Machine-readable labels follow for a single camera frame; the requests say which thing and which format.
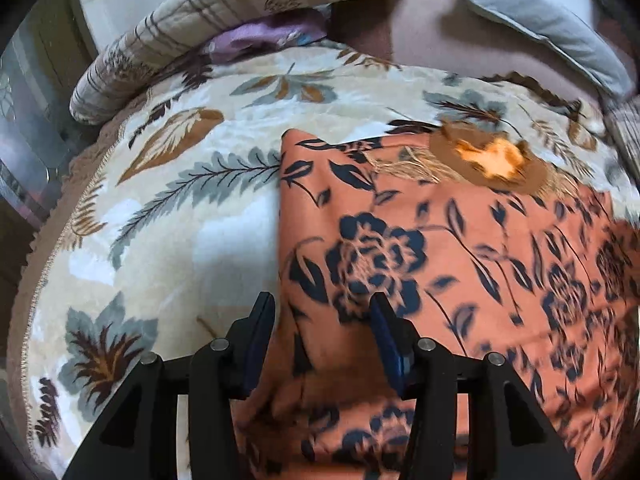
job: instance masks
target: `silver screw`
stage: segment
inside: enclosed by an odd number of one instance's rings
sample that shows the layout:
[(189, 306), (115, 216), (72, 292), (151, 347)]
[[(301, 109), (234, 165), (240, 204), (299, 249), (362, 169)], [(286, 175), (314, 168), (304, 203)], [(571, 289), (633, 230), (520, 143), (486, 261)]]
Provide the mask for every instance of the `silver screw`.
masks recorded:
[(491, 352), (489, 354), (489, 362), (494, 366), (502, 366), (504, 364), (504, 355), (498, 354), (498, 352)]
[(157, 360), (158, 360), (158, 354), (155, 354), (153, 352), (145, 352), (142, 354), (142, 357), (140, 358), (140, 362), (145, 366), (152, 365)]
[(223, 337), (217, 337), (211, 342), (211, 349), (216, 352), (222, 352), (229, 348), (229, 341)]
[(425, 352), (431, 352), (431, 350), (435, 350), (436, 342), (428, 337), (423, 337), (418, 339), (418, 348)]

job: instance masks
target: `striped fabric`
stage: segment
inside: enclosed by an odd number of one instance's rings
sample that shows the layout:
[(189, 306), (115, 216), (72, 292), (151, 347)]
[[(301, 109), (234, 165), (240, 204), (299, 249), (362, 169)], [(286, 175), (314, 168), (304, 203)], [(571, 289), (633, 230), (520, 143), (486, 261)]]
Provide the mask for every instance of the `striped fabric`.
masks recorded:
[(628, 172), (640, 186), (640, 95), (610, 110), (604, 119)]
[(167, 0), (87, 69), (70, 102), (81, 123), (111, 119), (178, 56), (241, 23), (283, 10), (343, 0)]

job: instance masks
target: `orange floral fabric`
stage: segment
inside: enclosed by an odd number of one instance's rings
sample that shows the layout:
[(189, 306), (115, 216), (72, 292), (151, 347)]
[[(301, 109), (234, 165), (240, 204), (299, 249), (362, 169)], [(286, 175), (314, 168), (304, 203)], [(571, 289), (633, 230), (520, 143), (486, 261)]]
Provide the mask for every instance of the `orange floral fabric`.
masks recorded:
[[(234, 419), (257, 477), (396, 478), (414, 416), (386, 383), (368, 303), (452, 352), (504, 354), (584, 480), (637, 395), (640, 241), (607, 194), (549, 198), (408, 180), (369, 163), (430, 134), (282, 141), (281, 310), (260, 384)], [(467, 407), (459, 396), (457, 475)]]

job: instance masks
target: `white pillow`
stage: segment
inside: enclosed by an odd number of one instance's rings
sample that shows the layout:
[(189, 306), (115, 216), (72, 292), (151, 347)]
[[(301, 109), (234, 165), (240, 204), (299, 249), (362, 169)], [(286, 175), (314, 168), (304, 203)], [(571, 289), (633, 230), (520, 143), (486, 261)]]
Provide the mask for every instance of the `white pillow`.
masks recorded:
[(595, 32), (593, 0), (468, 0), (494, 22), (546, 44), (582, 72), (610, 100), (634, 93), (636, 83), (611, 47)]

